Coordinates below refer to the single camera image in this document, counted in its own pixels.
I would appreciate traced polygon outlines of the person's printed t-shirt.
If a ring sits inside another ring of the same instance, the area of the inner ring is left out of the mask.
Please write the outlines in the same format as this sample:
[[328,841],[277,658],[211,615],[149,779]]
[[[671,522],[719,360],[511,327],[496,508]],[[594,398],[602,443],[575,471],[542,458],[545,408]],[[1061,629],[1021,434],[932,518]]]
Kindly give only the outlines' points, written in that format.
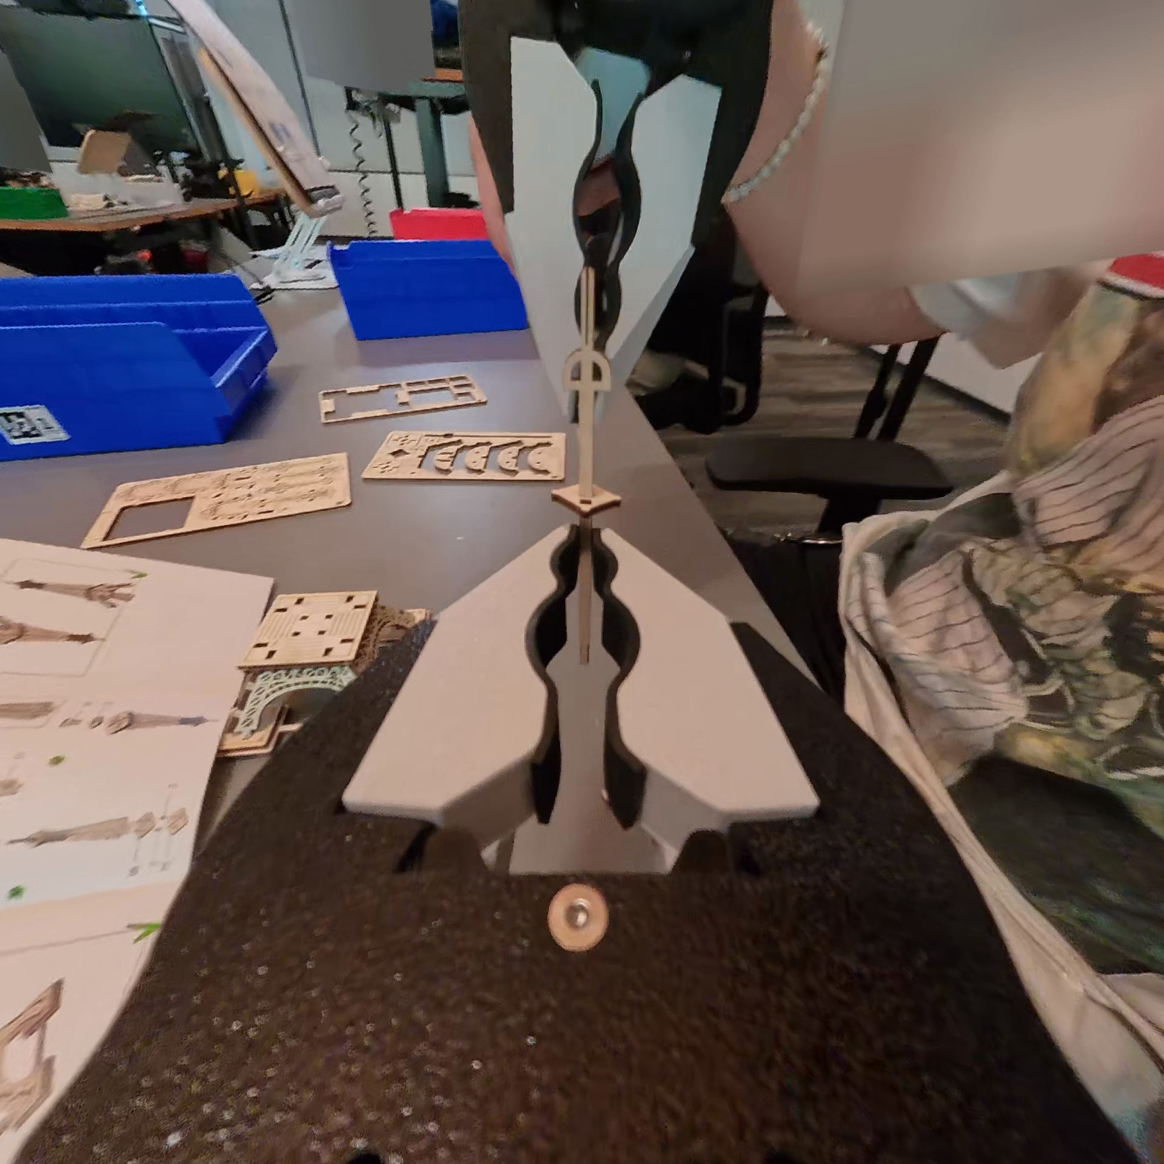
[[1163,1116],[1162,250],[1089,284],[1004,469],[843,533],[847,712],[934,809],[1138,1161]]

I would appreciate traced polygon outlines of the white board stand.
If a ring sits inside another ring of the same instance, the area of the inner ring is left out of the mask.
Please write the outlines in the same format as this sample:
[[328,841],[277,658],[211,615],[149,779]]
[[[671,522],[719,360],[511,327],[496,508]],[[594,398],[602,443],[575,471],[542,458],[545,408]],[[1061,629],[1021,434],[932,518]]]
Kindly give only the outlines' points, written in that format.
[[256,250],[259,286],[272,292],[337,289],[330,249],[322,238],[328,220],[328,215],[313,218],[300,212],[283,246]]

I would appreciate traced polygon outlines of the large wooden parts sheet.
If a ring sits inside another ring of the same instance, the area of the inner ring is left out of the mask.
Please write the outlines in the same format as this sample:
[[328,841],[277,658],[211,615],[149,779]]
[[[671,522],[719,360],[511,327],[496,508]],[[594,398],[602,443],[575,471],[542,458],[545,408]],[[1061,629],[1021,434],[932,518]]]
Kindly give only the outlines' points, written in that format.
[[[181,527],[114,535],[126,510],[189,501]],[[285,459],[120,483],[80,545],[100,549],[335,511],[352,504],[348,454]]]

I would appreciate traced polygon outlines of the instruction booklet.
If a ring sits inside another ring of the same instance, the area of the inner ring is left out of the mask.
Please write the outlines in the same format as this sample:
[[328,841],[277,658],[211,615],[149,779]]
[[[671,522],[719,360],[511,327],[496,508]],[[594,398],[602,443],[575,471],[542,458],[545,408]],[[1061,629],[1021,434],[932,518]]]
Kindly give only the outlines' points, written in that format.
[[191,869],[274,581],[2,540],[2,1159],[92,1058]]

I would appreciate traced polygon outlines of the small wooden parts sheet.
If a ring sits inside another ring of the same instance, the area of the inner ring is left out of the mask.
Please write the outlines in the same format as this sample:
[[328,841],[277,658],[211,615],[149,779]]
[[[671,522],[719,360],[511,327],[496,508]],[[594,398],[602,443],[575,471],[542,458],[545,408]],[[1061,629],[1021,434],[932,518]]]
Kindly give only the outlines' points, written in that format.
[[440,374],[319,392],[323,425],[445,413],[488,403],[488,395],[468,374]]

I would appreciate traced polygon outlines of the person's right hand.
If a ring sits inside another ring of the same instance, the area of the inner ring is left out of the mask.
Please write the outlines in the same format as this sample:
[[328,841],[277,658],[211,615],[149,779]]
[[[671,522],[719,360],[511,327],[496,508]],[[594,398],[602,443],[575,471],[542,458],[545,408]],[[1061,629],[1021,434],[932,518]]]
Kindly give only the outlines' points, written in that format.
[[746,196],[790,158],[827,88],[828,47],[797,1],[774,1],[759,115],[730,185]]

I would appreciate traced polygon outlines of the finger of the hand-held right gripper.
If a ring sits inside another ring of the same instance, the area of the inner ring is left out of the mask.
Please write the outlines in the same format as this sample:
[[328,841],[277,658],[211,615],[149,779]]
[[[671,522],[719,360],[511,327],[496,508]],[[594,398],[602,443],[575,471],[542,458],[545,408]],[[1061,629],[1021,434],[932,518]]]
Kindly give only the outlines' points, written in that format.
[[575,293],[584,267],[576,186],[596,152],[601,100],[558,42],[513,37],[510,47],[508,244],[537,355],[571,423],[575,395],[564,367],[580,346]]
[[608,287],[619,317],[608,337],[615,384],[625,384],[694,252],[693,231],[721,105],[711,83],[667,83],[636,107],[630,138],[634,195]]

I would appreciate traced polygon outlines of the red plastic bin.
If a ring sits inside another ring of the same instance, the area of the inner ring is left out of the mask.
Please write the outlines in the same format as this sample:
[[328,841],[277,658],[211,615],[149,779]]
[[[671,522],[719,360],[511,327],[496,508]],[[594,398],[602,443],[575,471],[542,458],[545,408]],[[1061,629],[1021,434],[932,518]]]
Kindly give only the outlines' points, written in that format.
[[397,241],[489,241],[488,223],[479,208],[393,209],[388,221],[392,237]]

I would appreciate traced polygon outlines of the person's right forearm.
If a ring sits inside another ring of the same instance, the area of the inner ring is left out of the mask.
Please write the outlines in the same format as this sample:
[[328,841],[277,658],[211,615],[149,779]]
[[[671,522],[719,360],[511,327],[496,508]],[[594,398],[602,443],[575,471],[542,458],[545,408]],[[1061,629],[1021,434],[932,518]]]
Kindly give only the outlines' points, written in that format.
[[1039,354],[1105,263],[930,283],[810,288],[803,252],[822,101],[774,174],[745,196],[729,186],[724,198],[753,267],[784,310],[809,332],[837,341],[896,344],[953,334],[998,367]]

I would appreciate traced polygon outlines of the wooden parts sheet with arches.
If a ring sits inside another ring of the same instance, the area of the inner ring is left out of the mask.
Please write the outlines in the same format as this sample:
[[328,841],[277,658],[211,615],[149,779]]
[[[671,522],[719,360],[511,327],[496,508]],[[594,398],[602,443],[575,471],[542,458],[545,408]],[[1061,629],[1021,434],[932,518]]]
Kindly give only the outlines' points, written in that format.
[[561,483],[563,432],[392,431],[362,477],[367,481],[450,483]]

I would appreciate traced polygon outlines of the grey desk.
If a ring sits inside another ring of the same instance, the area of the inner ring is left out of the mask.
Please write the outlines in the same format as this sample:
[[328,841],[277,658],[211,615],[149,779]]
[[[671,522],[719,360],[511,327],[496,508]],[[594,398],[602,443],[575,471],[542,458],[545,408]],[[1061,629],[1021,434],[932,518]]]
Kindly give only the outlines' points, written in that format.
[[[221,531],[165,537],[117,552],[203,568],[263,574],[277,592],[376,589],[390,605],[453,605],[568,516],[537,483],[364,481],[393,426],[386,419],[323,425],[324,389],[464,371],[488,402],[449,413],[457,429],[567,431],[529,331],[359,341],[339,290],[278,292],[262,306],[278,351],[270,394],[228,443],[5,463],[4,538],[80,546],[124,482],[346,452],[352,503],[342,509]],[[745,622],[805,676],[779,619],[661,437],[625,390],[608,404],[598,481],[622,504],[604,523],[664,569]],[[594,641],[590,665],[577,647],[551,666],[565,700],[562,783],[552,820],[528,822],[511,842],[513,872],[656,872],[666,857],[648,834],[624,830],[607,811],[603,749],[590,729],[616,674]]]

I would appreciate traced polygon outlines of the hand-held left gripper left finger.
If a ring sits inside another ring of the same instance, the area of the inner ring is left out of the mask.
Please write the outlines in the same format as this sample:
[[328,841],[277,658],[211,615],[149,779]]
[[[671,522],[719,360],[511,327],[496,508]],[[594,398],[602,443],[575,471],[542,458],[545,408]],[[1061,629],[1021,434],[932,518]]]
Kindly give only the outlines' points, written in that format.
[[342,794],[348,812],[461,830],[482,848],[547,824],[579,533],[562,526],[448,606]]

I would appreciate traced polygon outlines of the wooden tower spire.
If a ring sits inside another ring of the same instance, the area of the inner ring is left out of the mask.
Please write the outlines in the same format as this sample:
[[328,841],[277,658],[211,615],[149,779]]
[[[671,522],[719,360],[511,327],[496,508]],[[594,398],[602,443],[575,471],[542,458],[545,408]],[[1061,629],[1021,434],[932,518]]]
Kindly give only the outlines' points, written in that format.
[[594,522],[597,514],[618,506],[621,498],[596,482],[596,420],[598,400],[613,389],[613,374],[597,341],[598,275],[585,265],[579,281],[579,345],[565,360],[562,381],[576,397],[577,482],[553,492],[554,500],[577,516],[579,662],[587,665],[592,653],[592,618],[596,598]]

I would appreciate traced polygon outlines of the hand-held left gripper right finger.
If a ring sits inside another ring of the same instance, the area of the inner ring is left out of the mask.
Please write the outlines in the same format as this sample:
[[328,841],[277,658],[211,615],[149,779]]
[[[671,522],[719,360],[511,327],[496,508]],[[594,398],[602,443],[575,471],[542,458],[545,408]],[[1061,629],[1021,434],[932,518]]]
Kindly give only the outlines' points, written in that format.
[[677,865],[698,834],[807,819],[820,796],[734,623],[616,531],[592,541],[607,693],[605,794],[614,816]]

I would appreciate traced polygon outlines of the wooden tower base model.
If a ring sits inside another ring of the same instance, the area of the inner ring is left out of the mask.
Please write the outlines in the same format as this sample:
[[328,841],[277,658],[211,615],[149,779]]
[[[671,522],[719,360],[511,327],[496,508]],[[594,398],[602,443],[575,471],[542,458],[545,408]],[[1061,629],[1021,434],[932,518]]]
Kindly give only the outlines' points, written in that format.
[[240,662],[240,691],[217,756],[271,755],[386,647],[432,618],[426,607],[385,603],[375,589],[279,594]]

